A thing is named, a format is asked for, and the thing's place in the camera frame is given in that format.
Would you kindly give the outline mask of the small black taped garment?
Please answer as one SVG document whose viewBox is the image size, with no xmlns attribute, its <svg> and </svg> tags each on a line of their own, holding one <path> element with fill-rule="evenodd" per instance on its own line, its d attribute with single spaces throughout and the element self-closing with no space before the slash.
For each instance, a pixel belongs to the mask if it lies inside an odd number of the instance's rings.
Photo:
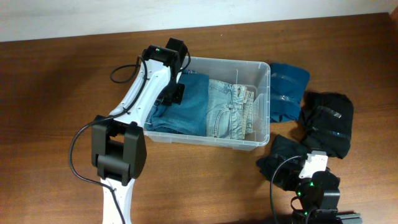
<svg viewBox="0 0 398 224">
<path fill-rule="evenodd" d="M 280 134 L 278 134 L 272 142 L 271 145 L 271 153 L 267 157 L 260 158 L 256 161 L 256 165 L 260 168 L 260 173 L 265 176 L 265 178 L 271 181 L 276 168 L 286 161 L 287 159 L 294 156 L 302 156 L 301 159 L 292 159 L 294 160 L 303 160 L 307 156 L 307 148 L 293 140 L 287 139 Z M 277 174 L 274 177 L 273 184 L 281 188 L 281 168 L 278 170 Z"/>
</svg>

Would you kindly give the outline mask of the dark blue jeans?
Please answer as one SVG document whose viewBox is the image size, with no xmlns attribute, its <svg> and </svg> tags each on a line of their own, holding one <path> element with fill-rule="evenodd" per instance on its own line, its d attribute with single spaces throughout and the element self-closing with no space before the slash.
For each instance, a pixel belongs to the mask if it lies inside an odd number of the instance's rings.
<svg viewBox="0 0 398 224">
<path fill-rule="evenodd" d="M 208 75 L 183 71 L 179 80 L 185 86 L 181 103 L 166 106 L 157 100 L 146 119 L 145 130 L 205 136 L 209 81 Z"/>
</svg>

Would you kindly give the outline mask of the clear plastic storage container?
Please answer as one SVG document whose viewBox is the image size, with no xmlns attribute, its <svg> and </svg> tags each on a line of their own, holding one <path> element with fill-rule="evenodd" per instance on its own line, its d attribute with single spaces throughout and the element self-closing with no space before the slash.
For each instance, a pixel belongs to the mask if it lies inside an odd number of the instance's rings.
<svg viewBox="0 0 398 224">
<path fill-rule="evenodd" d="M 156 142 L 251 151 L 270 139 L 271 69 L 265 62 L 193 57 L 181 105 L 157 105 L 145 135 Z"/>
</svg>

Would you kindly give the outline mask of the light blue jeans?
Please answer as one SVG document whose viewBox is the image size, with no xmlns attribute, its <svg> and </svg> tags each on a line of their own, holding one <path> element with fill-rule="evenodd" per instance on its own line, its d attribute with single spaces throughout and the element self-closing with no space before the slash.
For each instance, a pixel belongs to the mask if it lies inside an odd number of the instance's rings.
<svg viewBox="0 0 398 224">
<path fill-rule="evenodd" d="M 243 140 L 253 132 L 253 91 L 244 85 L 211 79 L 208 96 L 208 137 Z"/>
</svg>

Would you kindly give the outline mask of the large black taped garment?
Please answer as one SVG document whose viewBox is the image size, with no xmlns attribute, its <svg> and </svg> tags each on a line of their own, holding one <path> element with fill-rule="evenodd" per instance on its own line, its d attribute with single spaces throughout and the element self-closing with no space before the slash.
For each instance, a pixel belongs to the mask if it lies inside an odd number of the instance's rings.
<svg viewBox="0 0 398 224">
<path fill-rule="evenodd" d="M 323 151 L 343 159 L 351 147 L 354 106 L 340 93 L 309 91 L 299 121 L 305 131 L 301 143 L 308 151 Z"/>
</svg>

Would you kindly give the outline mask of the teal cloth bundle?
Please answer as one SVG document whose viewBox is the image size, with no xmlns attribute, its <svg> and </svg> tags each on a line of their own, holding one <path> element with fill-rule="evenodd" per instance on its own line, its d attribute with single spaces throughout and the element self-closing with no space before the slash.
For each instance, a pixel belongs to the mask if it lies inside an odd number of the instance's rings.
<svg viewBox="0 0 398 224">
<path fill-rule="evenodd" d="M 285 63 L 272 63 L 270 68 L 270 122 L 298 121 L 310 73 Z"/>
</svg>

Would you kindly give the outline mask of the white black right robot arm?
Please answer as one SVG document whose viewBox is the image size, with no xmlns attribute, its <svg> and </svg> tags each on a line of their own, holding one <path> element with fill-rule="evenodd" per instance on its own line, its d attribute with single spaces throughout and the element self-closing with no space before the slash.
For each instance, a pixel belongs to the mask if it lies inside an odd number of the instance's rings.
<svg viewBox="0 0 398 224">
<path fill-rule="evenodd" d="M 295 193 L 290 223 L 363 223 L 359 213 L 338 211 L 340 178 L 331 173 L 327 162 L 327 156 L 309 154 L 291 157 L 276 168 L 272 177 L 282 174 L 287 190 Z"/>
</svg>

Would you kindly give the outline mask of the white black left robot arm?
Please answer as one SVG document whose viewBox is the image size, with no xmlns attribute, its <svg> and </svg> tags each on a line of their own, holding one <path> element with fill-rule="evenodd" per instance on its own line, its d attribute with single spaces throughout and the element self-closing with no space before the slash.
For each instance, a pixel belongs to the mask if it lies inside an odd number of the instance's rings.
<svg viewBox="0 0 398 224">
<path fill-rule="evenodd" d="M 103 223 L 130 223 L 132 189 L 146 161 L 144 124 L 153 104 L 180 104 L 179 82 L 189 60 L 183 41 L 150 45 L 138 58 L 136 79 L 108 117 L 98 115 L 91 129 L 91 163 L 103 188 Z"/>
</svg>

